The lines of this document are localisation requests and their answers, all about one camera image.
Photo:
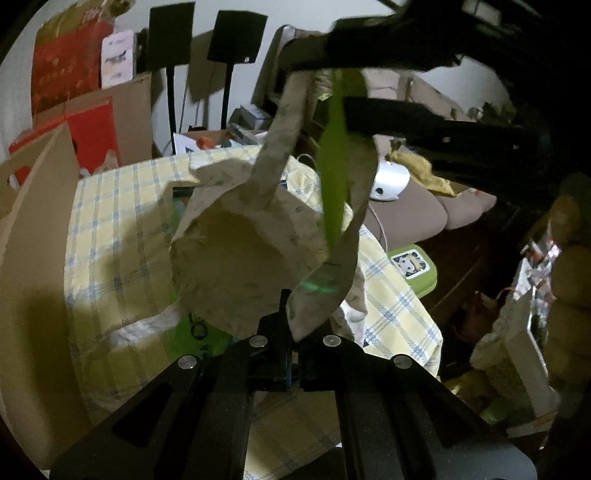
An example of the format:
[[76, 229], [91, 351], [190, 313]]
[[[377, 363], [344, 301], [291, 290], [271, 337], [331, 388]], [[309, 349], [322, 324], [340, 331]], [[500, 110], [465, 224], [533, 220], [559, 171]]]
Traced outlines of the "open box of clutter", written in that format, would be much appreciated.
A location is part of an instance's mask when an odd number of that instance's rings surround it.
[[195, 153], [216, 148], [259, 145], [266, 137], [271, 120], [273, 118], [256, 105], [242, 105], [231, 114], [225, 129], [194, 128], [185, 133], [174, 134], [174, 152]]

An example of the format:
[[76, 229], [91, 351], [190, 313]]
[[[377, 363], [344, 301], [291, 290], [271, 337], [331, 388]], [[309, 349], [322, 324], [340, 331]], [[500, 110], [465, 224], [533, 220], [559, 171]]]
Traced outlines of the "floral cloth tote bag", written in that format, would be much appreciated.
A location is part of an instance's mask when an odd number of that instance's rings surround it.
[[243, 339], [273, 313], [287, 290], [287, 323], [295, 340], [331, 322], [363, 339], [366, 305], [358, 264], [378, 153], [372, 138], [348, 133], [349, 196], [342, 236], [332, 252], [322, 207], [281, 185], [304, 125], [315, 75], [291, 74], [280, 109], [253, 163], [228, 159], [194, 170], [193, 190], [172, 238], [172, 282], [184, 309]]

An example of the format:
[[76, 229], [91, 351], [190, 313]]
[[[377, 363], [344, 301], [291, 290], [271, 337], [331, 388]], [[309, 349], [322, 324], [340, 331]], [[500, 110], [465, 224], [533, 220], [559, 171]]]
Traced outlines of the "red gift bag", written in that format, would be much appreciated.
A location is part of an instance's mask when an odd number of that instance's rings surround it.
[[107, 21], [92, 20], [34, 48], [31, 71], [33, 116], [100, 89], [102, 41], [113, 30], [113, 25]]

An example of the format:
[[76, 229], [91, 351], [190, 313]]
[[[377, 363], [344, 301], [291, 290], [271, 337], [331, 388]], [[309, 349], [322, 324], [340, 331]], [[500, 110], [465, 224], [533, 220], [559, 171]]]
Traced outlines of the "open brown cardboard box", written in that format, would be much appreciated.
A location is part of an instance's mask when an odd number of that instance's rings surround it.
[[89, 430], [64, 293], [78, 178], [67, 126], [1, 165], [1, 417], [41, 470]]

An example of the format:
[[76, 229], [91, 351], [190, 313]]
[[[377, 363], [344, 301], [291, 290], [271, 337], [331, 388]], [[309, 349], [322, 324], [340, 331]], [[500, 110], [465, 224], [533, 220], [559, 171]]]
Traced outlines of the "white round device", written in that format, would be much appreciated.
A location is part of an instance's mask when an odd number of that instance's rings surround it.
[[370, 199], [390, 202], [399, 199], [411, 180], [409, 170], [396, 162], [381, 159], [378, 163]]

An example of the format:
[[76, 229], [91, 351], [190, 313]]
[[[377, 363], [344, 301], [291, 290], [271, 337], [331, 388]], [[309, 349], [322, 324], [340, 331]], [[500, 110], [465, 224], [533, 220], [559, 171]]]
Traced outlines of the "green lidded box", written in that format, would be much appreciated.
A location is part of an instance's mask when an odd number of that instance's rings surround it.
[[388, 252], [388, 257], [419, 298], [433, 292], [438, 270], [433, 260], [416, 244]]

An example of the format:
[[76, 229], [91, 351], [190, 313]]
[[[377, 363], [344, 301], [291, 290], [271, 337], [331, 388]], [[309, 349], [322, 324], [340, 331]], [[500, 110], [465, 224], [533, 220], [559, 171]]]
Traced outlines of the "yellow cloth on sofa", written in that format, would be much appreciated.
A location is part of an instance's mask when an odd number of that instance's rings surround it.
[[411, 178], [426, 190], [454, 198], [459, 195], [452, 186], [452, 183], [433, 173], [432, 164], [429, 160], [411, 150], [408, 150], [400, 139], [391, 140], [391, 151], [388, 160], [393, 161], [407, 168]]

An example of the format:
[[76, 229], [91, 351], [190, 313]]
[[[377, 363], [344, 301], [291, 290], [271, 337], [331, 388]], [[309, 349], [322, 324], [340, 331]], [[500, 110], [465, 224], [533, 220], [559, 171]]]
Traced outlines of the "green plastic bag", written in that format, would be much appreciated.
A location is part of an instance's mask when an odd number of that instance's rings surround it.
[[367, 95], [363, 75], [358, 69], [332, 70], [332, 94], [322, 103], [327, 108], [327, 124], [318, 143], [317, 168], [321, 181], [322, 214], [325, 241], [329, 251], [335, 249], [342, 236], [342, 219], [349, 196], [346, 173], [346, 96]]

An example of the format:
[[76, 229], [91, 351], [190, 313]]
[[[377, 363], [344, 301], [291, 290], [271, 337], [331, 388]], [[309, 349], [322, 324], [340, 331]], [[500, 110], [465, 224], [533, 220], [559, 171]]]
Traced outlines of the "green snack package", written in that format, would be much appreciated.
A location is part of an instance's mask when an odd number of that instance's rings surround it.
[[[193, 190], [194, 186], [188, 183], [172, 186], [172, 233], [179, 226]], [[211, 358], [223, 354], [235, 343], [228, 333], [216, 329], [192, 313], [182, 313], [179, 323], [167, 336], [169, 352], [173, 357], [191, 354], [199, 359]]]

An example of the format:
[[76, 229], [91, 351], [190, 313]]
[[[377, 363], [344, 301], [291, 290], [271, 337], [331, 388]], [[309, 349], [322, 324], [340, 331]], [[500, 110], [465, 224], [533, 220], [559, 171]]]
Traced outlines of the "yellow plaid bed cover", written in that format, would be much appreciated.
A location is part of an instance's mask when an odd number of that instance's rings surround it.
[[[175, 232], [172, 188], [190, 168], [228, 158], [253, 162], [256, 146], [176, 155], [121, 167], [78, 183], [69, 223], [64, 293], [69, 343], [88, 416], [98, 423], [171, 363], [171, 339], [156, 333], [107, 349], [114, 330], [174, 302], [168, 249]], [[406, 354], [428, 372], [440, 366], [443, 336], [377, 238], [360, 231], [367, 317], [363, 350]], [[280, 479], [339, 443], [335, 398], [290, 390], [256, 399], [245, 477]]]

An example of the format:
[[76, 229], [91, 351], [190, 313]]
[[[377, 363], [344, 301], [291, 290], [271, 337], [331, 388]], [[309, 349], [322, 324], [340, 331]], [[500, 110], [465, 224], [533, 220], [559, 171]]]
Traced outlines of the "small white printed box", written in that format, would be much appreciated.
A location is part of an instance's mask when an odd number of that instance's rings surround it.
[[135, 34], [132, 30], [113, 33], [101, 44], [101, 88], [130, 82], [135, 71]]

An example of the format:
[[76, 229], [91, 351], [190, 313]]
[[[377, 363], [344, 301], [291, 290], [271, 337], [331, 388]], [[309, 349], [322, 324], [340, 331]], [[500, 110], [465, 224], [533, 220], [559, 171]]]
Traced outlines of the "left black speaker on stand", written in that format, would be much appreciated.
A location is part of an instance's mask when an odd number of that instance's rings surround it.
[[152, 72], [163, 69], [166, 80], [168, 125], [172, 152], [176, 153], [174, 70], [190, 63], [194, 2], [155, 6], [149, 12], [148, 60]]

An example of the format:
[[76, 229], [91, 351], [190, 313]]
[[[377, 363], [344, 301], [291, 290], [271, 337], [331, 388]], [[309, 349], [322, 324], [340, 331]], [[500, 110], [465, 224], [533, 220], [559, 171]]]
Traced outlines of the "brown sofa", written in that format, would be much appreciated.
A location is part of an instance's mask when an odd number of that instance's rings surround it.
[[[254, 104], [270, 115], [276, 114], [284, 83], [279, 74], [281, 50], [290, 41], [318, 34], [318, 31], [301, 30], [290, 25], [276, 30], [254, 89]], [[470, 119], [457, 102], [415, 73], [369, 69], [363, 75], [372, 97], [423, 104], [448, 120]], [[425, 241], [444, 230], [474, 223], [496, 203], [496, 197], [488, 193], [461, 184], [456, 184], [454, 188], [459, 195], [450, 198], [432, 193], [410, 180], [398, 200], [370, 202], [372, 210], [368, 212], [365, 224], [377, 239], [385, 239], [391, 248], [396, 249]]]

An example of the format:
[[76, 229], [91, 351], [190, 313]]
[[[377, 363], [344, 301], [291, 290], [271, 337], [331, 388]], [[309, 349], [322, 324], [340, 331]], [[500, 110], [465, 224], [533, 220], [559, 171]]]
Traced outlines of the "red gift box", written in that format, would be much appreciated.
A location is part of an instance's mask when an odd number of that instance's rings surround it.
[[114, 170], [120, 166], [110, 98], [92, 102], [87, 107], [63, 109], [56, 116], [41, 121], [19, 135], [9, 145], [9, 153], [14, 154], [61, 125], [67, 125], [69, 128], [81, 178]]

